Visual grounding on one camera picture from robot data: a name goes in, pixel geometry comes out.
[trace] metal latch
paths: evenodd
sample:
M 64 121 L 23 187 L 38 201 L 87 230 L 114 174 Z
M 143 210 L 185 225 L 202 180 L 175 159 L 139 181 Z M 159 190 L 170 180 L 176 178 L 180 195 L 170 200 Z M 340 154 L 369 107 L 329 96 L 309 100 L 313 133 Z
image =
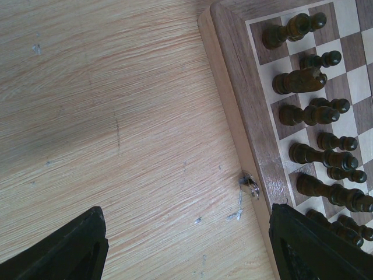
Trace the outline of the metal latch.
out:
M 239 180 L 240 187 L 246 193 L 251 194 L 252 197 L 256 197 L 256 199 L 259 199 L 259 187 L 253 176 L 246 171 L 242 171 L 242 173 L 244 174 L 244 178 Z

